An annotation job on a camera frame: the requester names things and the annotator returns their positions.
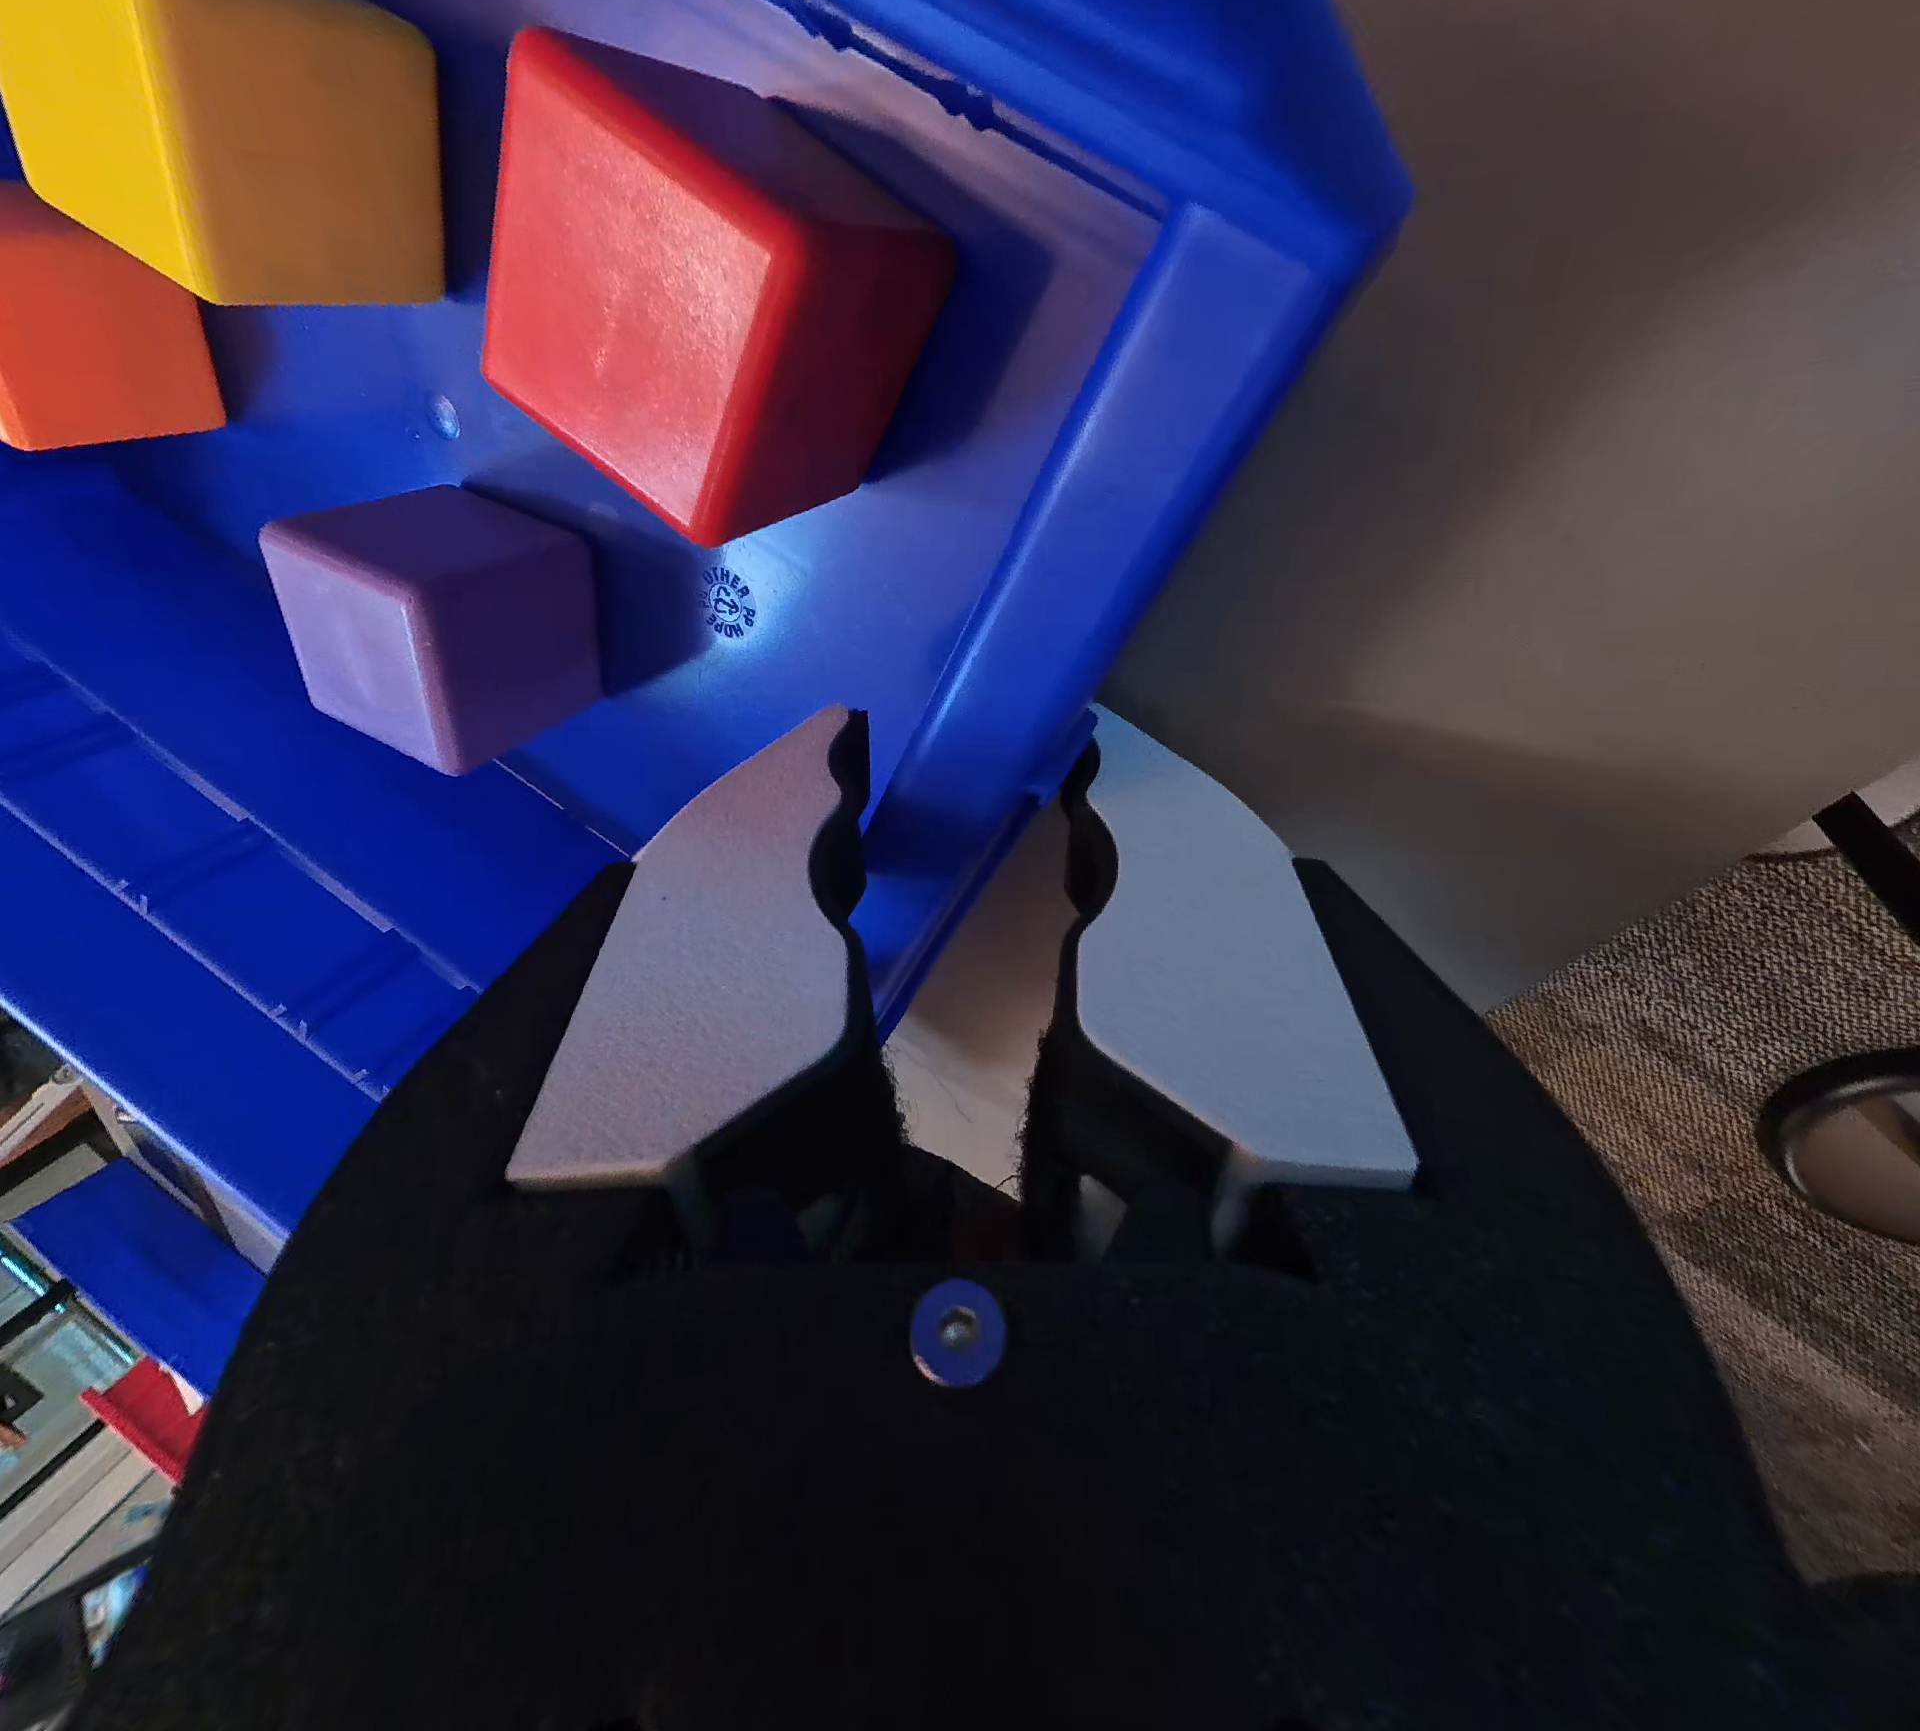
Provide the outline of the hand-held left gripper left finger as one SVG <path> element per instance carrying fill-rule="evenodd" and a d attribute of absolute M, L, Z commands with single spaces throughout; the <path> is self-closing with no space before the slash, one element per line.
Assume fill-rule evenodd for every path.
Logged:
<path fill-rule="evenodd" d="M 658 1189 L 792 1213 L 885 1190 L 885 1067 L 851 916 L 869 717 L 829 705 L 699 788 L 635 854 L 540 1095 L 519 1190 Z"/>

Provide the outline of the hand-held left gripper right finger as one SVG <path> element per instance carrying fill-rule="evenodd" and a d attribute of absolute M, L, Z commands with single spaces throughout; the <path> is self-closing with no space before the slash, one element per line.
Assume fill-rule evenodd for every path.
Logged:
<path fill-rule="evenodd" d="M 1410 1193 L 1419 1152 L 1285 839 L 1104 708 L 1059 809 L 1039 1249 L 1297 1255 L 1285 1190 Z"/>

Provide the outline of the blue plastic case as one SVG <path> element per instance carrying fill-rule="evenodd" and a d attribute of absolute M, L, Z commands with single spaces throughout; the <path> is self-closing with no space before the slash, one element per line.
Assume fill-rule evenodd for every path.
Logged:
<path fill-rule="evenodd" d="M 136 1141 L 19 1231 L 203 1393 L 405 1069 L 831 705 L 897 1022 L 1409 209 L 1333 0 L 3 0 L 3 184 L 227 409 L 3 446 L 3 1006 Z"/>

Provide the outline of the purple magnetic cube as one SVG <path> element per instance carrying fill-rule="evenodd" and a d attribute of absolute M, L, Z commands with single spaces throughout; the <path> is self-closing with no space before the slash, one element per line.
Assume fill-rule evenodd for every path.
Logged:
<path fill-rule="evenodd" d="M 309 703 L 449 777 L 605 693 L 592 551 L 571 527 L 427 485 L 255 541 Z"/>

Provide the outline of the red magnetic cube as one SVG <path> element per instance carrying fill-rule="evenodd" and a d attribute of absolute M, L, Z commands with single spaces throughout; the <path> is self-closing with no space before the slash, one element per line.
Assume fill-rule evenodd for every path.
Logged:
<path fill-rule="evenodd" d="M 864 485 L 955 268 L 782 100 L 512 39 L 481 372 L 691 545 Z"/>

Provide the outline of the orange magnetic cube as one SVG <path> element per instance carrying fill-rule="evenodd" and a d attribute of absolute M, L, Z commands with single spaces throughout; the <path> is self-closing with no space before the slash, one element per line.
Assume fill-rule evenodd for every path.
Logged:
<path fill-rule="evenodd" d="M 226 424 L 195 295 L 3 181 L 3 441 L 50 453 Z"/>

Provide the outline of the yellow magnetic cube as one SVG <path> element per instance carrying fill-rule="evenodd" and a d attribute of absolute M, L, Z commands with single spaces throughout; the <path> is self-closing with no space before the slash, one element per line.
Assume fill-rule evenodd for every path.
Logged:
<path fill-rule="evenodd" d="M 436 304 L 438 100 L 369 0 L 3 0 L 26 181 L 206 304 Z"/>

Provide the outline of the grey woven fabric surface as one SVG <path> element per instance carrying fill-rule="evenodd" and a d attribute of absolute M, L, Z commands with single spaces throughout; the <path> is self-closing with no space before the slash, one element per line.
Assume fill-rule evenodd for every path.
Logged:
<path fill-rule="evenodd" d="M 1819 1213 L 1766 1097 L 1916 1043 L 1916 947 L 1836 850 L 1746 857 L 1488 1017 L 1630 1199 L 1810 1582 L 1916 1577 L 1916 1249 Z"/>

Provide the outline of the round metal object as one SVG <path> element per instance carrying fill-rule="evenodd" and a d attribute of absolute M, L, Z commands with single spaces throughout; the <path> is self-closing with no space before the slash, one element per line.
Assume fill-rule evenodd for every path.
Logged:
<path fill-rule="evenodd" d="M 1845 1053 L 1794 1072 L 1762 1102 L 1753 1141 L 1819 1213 L 1916 1244 L 1916 1044 Z"/>

